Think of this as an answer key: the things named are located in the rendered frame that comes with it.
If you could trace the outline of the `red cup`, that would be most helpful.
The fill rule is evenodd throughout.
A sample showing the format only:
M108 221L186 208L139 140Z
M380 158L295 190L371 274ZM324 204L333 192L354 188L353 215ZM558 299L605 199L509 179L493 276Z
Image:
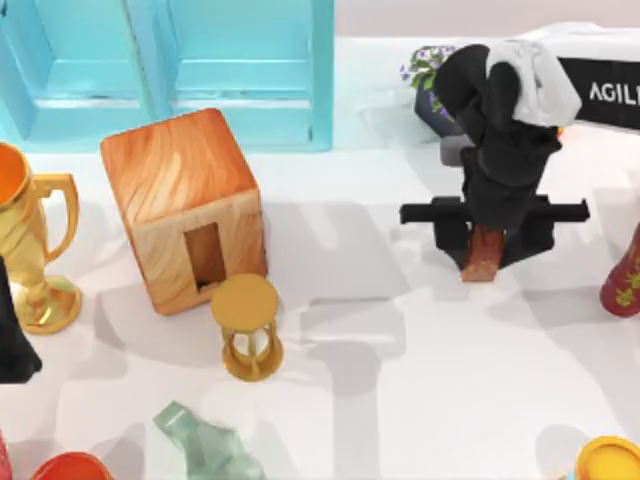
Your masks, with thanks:
M114 480L102 461L91 453L65 452L45 461L30 480Z

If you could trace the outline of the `plant pot with purple flowers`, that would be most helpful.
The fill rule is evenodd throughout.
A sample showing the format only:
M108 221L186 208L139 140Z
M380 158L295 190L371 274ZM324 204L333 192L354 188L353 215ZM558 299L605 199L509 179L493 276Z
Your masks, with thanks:
M461 133L433 90L438 69L456 50L453 45L425 45L400 68L402 80L415 89L414 113L440 138Z

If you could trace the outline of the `gold trophy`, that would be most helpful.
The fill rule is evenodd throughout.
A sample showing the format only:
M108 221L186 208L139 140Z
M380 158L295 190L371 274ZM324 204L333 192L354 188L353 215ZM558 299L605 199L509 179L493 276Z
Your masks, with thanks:
M65 198L67 230L61 243L51 249L42 200L55 191ZM9 279L22 287L14 305L21 326L30 334L60 332L80 313L80 289L63 276L45 273L45 267L73 241L79 213L71 174L34 174L21 151L0 142L0 256Z

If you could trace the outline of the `clear green glass bottle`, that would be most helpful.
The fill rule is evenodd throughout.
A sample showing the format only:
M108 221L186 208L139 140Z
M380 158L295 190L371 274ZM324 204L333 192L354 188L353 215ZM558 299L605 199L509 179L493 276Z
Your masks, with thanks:
M235 430L210 424L176 401L153 422L182 452L186 480L267 480Z

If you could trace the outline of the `pale grey rounded box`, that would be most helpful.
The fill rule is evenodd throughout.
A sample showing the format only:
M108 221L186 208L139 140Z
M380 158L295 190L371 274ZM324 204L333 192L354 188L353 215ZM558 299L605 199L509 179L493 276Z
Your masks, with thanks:
M455 135L443 138L440 141L440 160L448 167L460 167L462 165L461 153L465 148L472 148L473 142L466 135Z

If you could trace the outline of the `gold hourglass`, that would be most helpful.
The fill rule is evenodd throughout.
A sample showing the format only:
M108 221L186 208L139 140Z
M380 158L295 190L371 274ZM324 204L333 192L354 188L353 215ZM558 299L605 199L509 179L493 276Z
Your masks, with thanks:
M284 350L277 334L279 296L257 274L237 274L212 291L211 312L221 328L227 371L246 381L261 381L281 365Z

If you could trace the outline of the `red patterned object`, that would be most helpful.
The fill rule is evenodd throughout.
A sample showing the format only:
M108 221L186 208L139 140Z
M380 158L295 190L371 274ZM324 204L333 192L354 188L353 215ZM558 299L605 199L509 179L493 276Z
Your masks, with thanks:
M9 459L9 453L0 431L0 480L13 480L12 467Z

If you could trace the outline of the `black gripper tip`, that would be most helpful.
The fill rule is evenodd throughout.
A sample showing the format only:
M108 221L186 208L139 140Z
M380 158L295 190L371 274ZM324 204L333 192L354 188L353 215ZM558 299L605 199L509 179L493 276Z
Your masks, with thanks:
M15 312L4 258L0 255L0 384L25 384L42 369Z

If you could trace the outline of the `yellow cup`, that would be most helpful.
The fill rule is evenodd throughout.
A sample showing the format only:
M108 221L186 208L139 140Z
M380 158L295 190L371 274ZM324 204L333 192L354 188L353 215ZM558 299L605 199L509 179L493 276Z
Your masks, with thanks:
M575 480L640 480L640 447L601 436L589 441L577 457Z

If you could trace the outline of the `wooden box with slot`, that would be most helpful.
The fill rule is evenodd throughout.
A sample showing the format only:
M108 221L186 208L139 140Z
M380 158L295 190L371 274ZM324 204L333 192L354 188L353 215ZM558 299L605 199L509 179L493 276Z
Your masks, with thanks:
M114 134L101 156L157 313L208 301L234 274L266 274L260 190L219 110Z

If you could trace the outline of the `reddish brown block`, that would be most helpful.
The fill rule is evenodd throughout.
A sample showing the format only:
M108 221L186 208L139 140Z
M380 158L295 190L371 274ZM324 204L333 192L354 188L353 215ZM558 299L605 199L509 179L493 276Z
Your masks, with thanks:
M463 282L493 282L500 268L504 252L505 233L474 225L469 241L468 258L461 271Z

